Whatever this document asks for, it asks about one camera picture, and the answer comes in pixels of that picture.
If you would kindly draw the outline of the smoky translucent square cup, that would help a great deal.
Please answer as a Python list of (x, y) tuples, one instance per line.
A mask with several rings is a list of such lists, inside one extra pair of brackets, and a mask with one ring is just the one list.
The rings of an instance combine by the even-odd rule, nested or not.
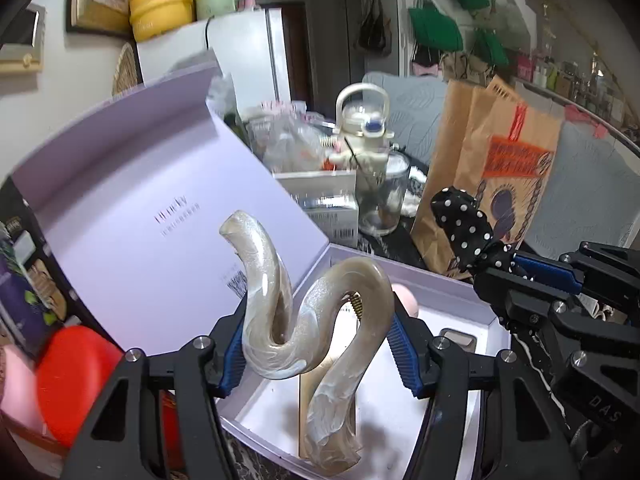
[(454, 330), (453, 328), (443, 328), (439, 336), (445, 337), (450, 341), (457, 344), (466, 353), (473, 354), (477, 346), (477, 338), (468, 333), (460, 332), (460, 330)]

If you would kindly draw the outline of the pearl wavy hair claw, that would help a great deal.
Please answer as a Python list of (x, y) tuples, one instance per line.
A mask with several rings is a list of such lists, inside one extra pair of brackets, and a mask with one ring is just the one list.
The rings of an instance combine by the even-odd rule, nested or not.
[(373, 260), (348, 258), (326, 270), (294, 310), (288, 271), (260, 222), (238, 210), (224, 220), (219, 233), (244, 266), (242, 349), (246, 362), (263, 378), (283, 380), (315, 370), (330, 350), (344, 300), (359, 295), (358, 330), (314, 389), (300, 437), (306, 459), (317, 467), (327, 472), (352, 468), (360, 460), (352, 406), (392, 325), (395, 298), (390, 280)]

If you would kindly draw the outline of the black polka dot scrunchie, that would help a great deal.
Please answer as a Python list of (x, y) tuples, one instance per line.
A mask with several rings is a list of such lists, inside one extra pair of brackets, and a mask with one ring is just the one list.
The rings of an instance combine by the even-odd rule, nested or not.
[(469, 193), (453, 186), (443, 188), (433, 196), (431, 210), (459, 270), (477, 276), (491, 268), (525, 276), (515, 262), (515, 249), (495, 236), (486, 214)]

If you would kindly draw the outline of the near light blue covered chair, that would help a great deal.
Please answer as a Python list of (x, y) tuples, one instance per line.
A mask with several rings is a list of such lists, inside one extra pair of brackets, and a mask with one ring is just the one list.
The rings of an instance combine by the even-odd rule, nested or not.
[(551, 259), (584, 240), (620, 247), (639, 233), (639, 157), (585, 122), (564, 122), (544, 196), (525, 241)]

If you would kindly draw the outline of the light blue covered chair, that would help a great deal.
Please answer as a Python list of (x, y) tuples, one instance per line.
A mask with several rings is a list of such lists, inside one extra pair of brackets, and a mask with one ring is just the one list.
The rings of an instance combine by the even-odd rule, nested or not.
[(544, 196), (525, 241), (551, 259), (584, 240), (620, 247), (639, 233), (639, 157), (585, 122), (564, 122)]
[(431, 165), (447, 84), (437, 77), (399, 77), (366, 73), (363, 82), (384, 89), (390, 97), (387, 128), (394, 142), (425, 166)]

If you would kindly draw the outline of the brown paper takeout bag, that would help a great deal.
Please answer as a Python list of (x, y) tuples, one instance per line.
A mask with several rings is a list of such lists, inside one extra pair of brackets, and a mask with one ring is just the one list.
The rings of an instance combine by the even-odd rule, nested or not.
[(528, 105), (499, 77), (483, 88), (452, 80), (411, 237), (427, 267), (465, 278), (431, 210), (436, 193), (472, 195), (497, 240), (521, 245), (544, 196), (562, 119)]

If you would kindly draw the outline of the red canister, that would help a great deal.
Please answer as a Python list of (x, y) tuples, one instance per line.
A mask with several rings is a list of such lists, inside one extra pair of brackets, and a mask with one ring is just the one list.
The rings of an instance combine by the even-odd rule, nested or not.
[[(140, 362), (145, 358), (138, 348), (122, 352), (90, 328), (77, 325), (62, 328), (44, 348), (36, 367), (38, 406), (50, 433), (71, 449), (118, 363)], [(98, 407), (98, 418), (89, 428), (92, 440), (122, 443), (126, 438), (128, 379), (117, 379), (106, 401)], [(164, 437), (168, 466), (183, 466), (175, 403), (160, 401), (160, 414), (166, 416)]]

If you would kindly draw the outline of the clear glass jar with stirrer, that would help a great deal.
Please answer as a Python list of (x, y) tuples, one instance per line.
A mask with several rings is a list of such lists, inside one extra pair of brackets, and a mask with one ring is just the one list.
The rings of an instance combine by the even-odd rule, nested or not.
[(388, 154), (384, 166), (372, 165), (370, 160), (358, 167), (356, 175), (359, 229), (385, 236), (398, 227), (411, 166), (404, 154), (395, 151)]

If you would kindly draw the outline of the white tissue box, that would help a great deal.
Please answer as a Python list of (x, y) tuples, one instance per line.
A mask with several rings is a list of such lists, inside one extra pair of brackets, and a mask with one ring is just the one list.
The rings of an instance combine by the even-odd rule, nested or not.
[(331, 243), (357, 247), (359, 206), (354, 170), (287, 172), (274, 177)]

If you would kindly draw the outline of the lavender open gift box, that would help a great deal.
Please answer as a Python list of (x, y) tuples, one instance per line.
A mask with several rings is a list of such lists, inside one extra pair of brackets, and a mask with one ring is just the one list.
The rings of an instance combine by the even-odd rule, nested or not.
[[(52, 254), (88, 311), (124, 350), (149, 356), (208, 334), (240, 303), (243, 267), (219, 228), (246, 211), (268, 231), (294, 292), (360, 252), (330, 244), (282, 185), (206, 104), (212, 66), (175, 72), (104, 102), (10, 173)], [(419, 303), (434, 336), (452, 328), (495, 356), (511, 336), (471, 285), (375, 256)], [(298, 377), (270, 382), (247, 367), (217, 401), (221, 425), (305, 479), (298, 457)], [(401, 479), (427, 400), (401, 382), (383, 342), (357, 390), (361, 460), (333, 479)]]

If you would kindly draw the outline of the far light blue covered chair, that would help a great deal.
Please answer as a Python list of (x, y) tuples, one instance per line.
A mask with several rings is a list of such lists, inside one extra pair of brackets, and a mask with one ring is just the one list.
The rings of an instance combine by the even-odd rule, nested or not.
[(394, 142), (425, 166), (431, 165), (447, 84), (437, 77), (399, 77), (366, 73), (363, 82), (384, 89), (390, 97), (387, 128)]

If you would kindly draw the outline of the white glass teapot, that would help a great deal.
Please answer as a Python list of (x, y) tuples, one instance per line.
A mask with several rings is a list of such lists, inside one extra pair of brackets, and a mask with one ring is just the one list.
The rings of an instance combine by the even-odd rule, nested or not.
[(377, 174), (384, 171), (390, 139), (390, 96), (370, 82), (351, 84), (335, 102), (336, 125), (328, 161), (336, 168), (359, 168)]

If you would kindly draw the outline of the white refrigerator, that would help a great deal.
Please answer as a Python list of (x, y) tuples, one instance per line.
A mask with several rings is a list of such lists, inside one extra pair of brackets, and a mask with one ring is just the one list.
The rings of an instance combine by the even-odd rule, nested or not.
[(279, 9), (198, 21), (140, 42), (137, 50), (143, 81), (160, 79), (175, 65), (207, 49), (214, 51), (221, 71), (231, 77), (239, 110), (291, 99)]

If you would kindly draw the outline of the brown entrance door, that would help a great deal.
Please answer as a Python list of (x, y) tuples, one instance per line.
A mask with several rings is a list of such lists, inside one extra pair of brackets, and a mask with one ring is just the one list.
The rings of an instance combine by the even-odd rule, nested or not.
[(311, 106), (314, 96), (305, 3), (286, 2), (282, 4), (281, 11), (291, 98)]

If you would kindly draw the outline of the yellow pot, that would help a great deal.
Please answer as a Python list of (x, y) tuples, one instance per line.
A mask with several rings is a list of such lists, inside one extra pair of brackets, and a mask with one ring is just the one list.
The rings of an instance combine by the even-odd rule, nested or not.
[(138, 44), (194, 21), (194, 0), (129, 0), (129, 23)]

